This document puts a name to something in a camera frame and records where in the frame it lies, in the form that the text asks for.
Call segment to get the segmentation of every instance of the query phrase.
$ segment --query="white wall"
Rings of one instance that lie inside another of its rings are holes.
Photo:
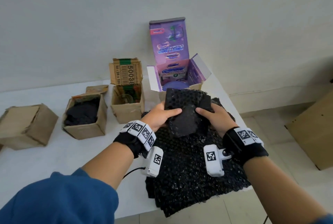
[[[0,0],[0,91],[107,79],[113,57],[152,64],[148,21],[185,16],[190,54],[240,112],[313,100],[331,88],[332,13],[332,0]]]

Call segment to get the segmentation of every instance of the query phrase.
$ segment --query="white table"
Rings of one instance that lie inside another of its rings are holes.
[[[118,124],[111,112],[109,94],[106,94],[106,104],[109,108],[105,136],[76,140],[61,130],[61,116],[71,96],[84,93],[87,86],[109,83],[109,80],[94,81],[0,93],[0,114],[10,106],[44,103],[60,117],[46,147],[19,151],[4,147],[0,151],[0,208],[24,186],[48,178],[52,172],[71,174],[112,143],[123,125]],[[143,85],[147,101],[146,109],[150,109],[157,103],[158,95],[149,89],[146,78]],[[205,81],[202,90],[211,97],[220,98],[222,105],[236,118],[236,122],[240,126],[245,126],[227,93],[213,74]],[[142,158],[139,157],[134,160],[129,170],[141,166]],[[115,213],[116,218],[157,209],[155,200],[148,198],[145,179],[140,171],[135,171],[122,181],[117,189],[119,207]]]

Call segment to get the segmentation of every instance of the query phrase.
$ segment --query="open purple box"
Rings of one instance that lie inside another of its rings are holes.
[[[150,21],[149,29],[156,61],[155,66],[147,66],[151,90],[160,92],[161,100],[163,86],[171,81],[200,90],[211,72],[198,54],[189,58],[185,17]]]

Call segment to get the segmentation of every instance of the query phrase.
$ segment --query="barcode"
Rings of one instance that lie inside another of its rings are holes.
[[[123,86],[128,86],[128,72],[127,72],[127,65],[120,66],[120,78],[122,80]]]

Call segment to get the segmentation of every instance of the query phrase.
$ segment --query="cardboard box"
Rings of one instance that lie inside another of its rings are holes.
[[[109,64],[112,89],[111,109],[120,124],[141,119],[144,112],[142,67],[137,59],[113,59]]]
[[[198,54],[189,58],[185,17],[150,21],[150,35],[156,65],[147,66],[151,90],[165,98],[163,86],[180,81],[191,89],[199,90],[211,74]]]
[[[0,118],[0,144],[13,150],[46,146],[57,120],[44,104],[10,107]]]
[[[66,112],[69,108],[74,106],[75,102],[83,102],[92,100],[94,98],[100,98],[100,103],[98,106],[97,111],[97,121],[95,123],[91,124],[84,124],[84,125],[75,125],[75,126],[65,126],[64,121],[67,118]],[[77,140],[82,140],[86,138],[92,138],[92,137],[100,137],[105,135],[105,128],[106,128],[106,111],[107,106],[104,100],[104,97],[102,94],[82,94],[73,96],[71,99],[69,99],[69,102],[67,104],[67,108],[65,110],[65,113],[62,117],[62,129],[72,136],[73,138]]]
[[[286,124],[290,134],[319,170],[333,166],[332,125],[333,92]]]

